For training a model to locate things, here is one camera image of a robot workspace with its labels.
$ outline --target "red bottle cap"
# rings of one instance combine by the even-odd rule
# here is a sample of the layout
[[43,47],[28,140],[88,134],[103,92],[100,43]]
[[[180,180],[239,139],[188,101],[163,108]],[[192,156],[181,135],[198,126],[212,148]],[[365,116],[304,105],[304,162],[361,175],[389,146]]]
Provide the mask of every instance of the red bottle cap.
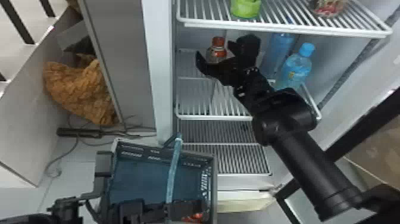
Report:
[[224,46],[225,43],[225,38],[221,36],[215,36],[212,39],[212,45],[213,46]]

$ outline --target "plastic bottle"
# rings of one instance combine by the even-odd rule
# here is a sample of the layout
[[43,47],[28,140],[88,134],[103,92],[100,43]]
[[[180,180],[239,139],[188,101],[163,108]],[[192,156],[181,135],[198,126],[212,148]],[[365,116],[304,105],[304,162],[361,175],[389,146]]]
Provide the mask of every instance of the plastic bottle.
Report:
[[283,64],[275,83],[275,89],[294,88],[299,89],[305,81],[312,67],[309,59],[315,46],[311,43],[303,43],[298,54],[291,55]]
[[224,48],[225,38],[215,36],[212,39],[212,45],[205,53],[205,60],[210,64],[216,64],[226,59],[226,49]]
[[273,33],[268,50],[260,65],[260,72],[267,79],[276,79],[276,72],[285,61],[295,41],[291,33]]

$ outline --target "orange cloth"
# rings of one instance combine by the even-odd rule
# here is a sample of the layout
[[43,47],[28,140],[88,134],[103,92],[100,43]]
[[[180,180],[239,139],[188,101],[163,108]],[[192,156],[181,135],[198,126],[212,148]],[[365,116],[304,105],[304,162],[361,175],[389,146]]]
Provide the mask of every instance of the orange cloth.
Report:
[[115,123],[115,109],[98,60],[93,60],[85,69],[48,62],[43,76],[51,97],[66,110],[96,125]]

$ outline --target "refrigerator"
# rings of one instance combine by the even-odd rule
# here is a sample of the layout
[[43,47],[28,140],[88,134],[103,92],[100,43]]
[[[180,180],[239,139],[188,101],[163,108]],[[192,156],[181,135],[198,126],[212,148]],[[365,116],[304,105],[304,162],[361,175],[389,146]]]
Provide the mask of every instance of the refrigerator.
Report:
[[213,37],[256,35],[258,65],[272,33],[296,34],[293,52],[315,45],[301,95],[317,114],[309,134],[322,150],[400,86],[396,0],[350,0],[332,18],[315,16],[307,0],[262,0],[250,20],[231,15],[229,0],[79,4],[120,121],[138,115],[160,144],[181,132],[184,150],[214,154],[218,212],[265,209],[293,177],[271,147],[257,144],[252,117],[232,89],[196,69],[195,52]]

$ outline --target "jar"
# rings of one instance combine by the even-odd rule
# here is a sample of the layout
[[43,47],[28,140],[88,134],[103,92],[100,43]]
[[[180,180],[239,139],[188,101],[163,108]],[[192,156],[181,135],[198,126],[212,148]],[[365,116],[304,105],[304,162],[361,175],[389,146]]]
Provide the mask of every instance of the jar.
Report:
[[215,36],[212,39],[212,45],[207,49],[205,60],[210,64],[217,64],[226,59],[227,52],[224,48],[225,38]]
[[339,15],[346,7],[348,0],[310,0],[310,8],[314,14],[322,17]]

